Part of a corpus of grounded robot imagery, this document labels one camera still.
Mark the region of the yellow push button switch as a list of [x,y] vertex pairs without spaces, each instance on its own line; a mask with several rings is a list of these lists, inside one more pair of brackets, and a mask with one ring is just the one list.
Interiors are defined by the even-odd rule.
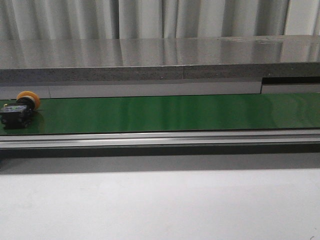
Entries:
[[23,129],[30,123],[33,113],[40,107],[40,97],[32,91],[20,92],[14,103],[6,103],[0,109],[0,121],[4,129]]

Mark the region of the green conveyor belt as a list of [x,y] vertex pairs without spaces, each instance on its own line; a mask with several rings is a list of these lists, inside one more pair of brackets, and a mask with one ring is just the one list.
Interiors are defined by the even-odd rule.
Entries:
[[302,129],[320,126],[318,93],[42,99],[31,123],[1,135]]

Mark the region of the grey stone counter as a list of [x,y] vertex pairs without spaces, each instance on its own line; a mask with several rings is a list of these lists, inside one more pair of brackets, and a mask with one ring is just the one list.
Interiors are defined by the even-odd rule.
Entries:
[[320,39],[311,35],[5,40],[0,97],[317,93]]

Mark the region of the white curtain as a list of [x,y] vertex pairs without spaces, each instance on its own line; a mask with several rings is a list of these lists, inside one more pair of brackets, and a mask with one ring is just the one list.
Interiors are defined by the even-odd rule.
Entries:
[[317,0],[3,0],[0,3],[3,41],[319,33]]

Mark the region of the aluminium conveyor frame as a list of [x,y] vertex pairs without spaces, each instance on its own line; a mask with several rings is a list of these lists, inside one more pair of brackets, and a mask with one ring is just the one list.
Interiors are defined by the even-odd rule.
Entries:
[[319,143],[319,129],[169,131],[5,135],[2,150],[74,147],[181,146]]

